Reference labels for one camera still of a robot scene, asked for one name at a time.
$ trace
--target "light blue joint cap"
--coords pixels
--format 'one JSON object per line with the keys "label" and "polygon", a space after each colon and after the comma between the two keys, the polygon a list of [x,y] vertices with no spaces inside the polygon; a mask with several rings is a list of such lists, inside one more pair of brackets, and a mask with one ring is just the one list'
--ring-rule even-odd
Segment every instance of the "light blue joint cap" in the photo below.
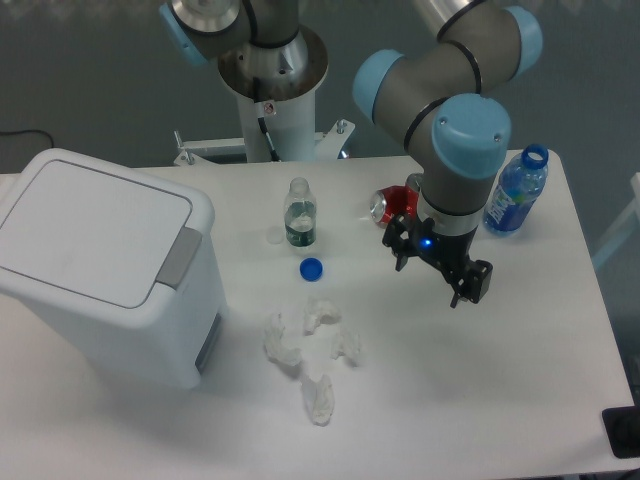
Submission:
{"label": "light blue joint cap", "polygon": [[395,50],[380,50],[374,53],[360,66],[353,81],[352,95],[356,105],[369,120],[373,122],[373,107],[376,103],[378,90],[398,59],[404,57]]}
{"label": "light blue joint cap", "polygon": [[542,54],[542,30],[538,20],[522,7],[505,8],[516,19],[520,29],[520,65],[515,76],[533,67]]}
{"label": "light blue joint cap", "polygon": [[458,175],[482,180],[504,163],[511,120],[495,100],[475,93],[451,97],[438,110],[431,129],[438,157]]}
{"label": "light blue joint cap", "polygon": [[194,67],[199,67],[207,63],[207,59],[202,56],[195,45],[189,40],[182,27],[171,13],[169,5],[166,3],[160,7],[160,16],[164,20],[169,35],[173,43],[178,47],[182,56]]}

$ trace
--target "black cable on floor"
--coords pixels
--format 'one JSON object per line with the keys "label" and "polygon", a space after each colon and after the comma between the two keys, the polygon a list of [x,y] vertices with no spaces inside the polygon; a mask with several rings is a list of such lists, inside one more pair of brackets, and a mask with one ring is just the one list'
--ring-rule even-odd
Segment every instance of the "black cable on floor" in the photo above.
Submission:
{"label": "black cable on floor", "polygon": [[47,137],[49,139],[49,143],[51,144],[51,148],[54,148],[56,146],[55,142],[53,141],[53,136],[49,133],[49,132],[45,132],[44,130],[39,130],[37,128],[30,128],[27,130],[13,130],[13,131],[2,131],[0,130],[0,137],[10,137],[13,135],[25,135],[28,133],[34,133],[37,135],[43,135],[45,137]]}

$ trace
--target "metal bracket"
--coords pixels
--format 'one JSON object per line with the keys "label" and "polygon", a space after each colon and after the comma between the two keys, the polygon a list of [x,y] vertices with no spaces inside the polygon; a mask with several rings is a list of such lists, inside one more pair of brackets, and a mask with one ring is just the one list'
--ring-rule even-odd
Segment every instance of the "metal bracket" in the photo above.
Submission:
{"label": "metal bracket", "polygon": [[[348,158],[349,154],[346,148],[355,129],[355,124],[340,119],[327,133],[316,132],[316,159],[325,161]],[[178,148],[178,156],[173,162],[175,165],[195,165],[198,157],[215,159],[216,157],[243,155],[246,152],[243,138],[183,142],[178,130],[175,130],[173,135]]]}
{"label": "metal bracket", "polygon": [[635,198],[620,212],[596,242],[595,253],[591,257],[596,272],[640,227],[640,173],[631,177],[631,186]]}

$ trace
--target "bottle label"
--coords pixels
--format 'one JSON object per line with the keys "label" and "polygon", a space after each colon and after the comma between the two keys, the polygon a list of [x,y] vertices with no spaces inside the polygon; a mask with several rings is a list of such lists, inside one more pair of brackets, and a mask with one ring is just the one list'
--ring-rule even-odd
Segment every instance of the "bottle label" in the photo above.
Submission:
{"label": "bottle label", "polygon": [[308,247],[316,241],[316,207],[311,202],[293,203],[284,217],[287,241],[294,247]]}
{"label": "bottle label", "polygon": [[523,200],[517,196],[515,198],[510,196],[504,191],[502,185],[498,185],[485,215],[489,226],[503,232],[520,228],[535,202],[535,199],[528,202]]}
{"label": "bottle label", "polygon": [[286,226],[287,241],[294,247],[308,247],[316,241],[316,229],[312,228],[307,232],[300,232],[293,228]]}

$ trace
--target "floor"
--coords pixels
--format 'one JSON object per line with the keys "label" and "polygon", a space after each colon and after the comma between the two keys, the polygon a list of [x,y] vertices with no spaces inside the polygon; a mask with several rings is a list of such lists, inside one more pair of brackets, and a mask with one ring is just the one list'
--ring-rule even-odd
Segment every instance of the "floor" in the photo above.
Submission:
{"label": "floor", "polygon": [[[44,129],[57,146],[131,167],[170,165],[175,129],[183,140],[241,136],[215,65],[183,62],[158,19],[161,3],[0,2],[0,131]],[[511,115],[510,148],[539,142],[560,154],[593,253],[632,199],[629,179],[640,170],[640,2],[497,3],[532,10],[545,38],[538,65],[491,92]],[[317,130],[346,118],[357,125],[352,156],[403,154],[367,122],[350,92],[373,52],[394,48],[414,57],[435,45],[410,2],[300,0],[300,6],[330,58],[317,94]],[[37,135],[0,137],[0,173],[21,171],[47,145]],[[625,361],[640,355],[639,241],[632,236],[598,273]]]}

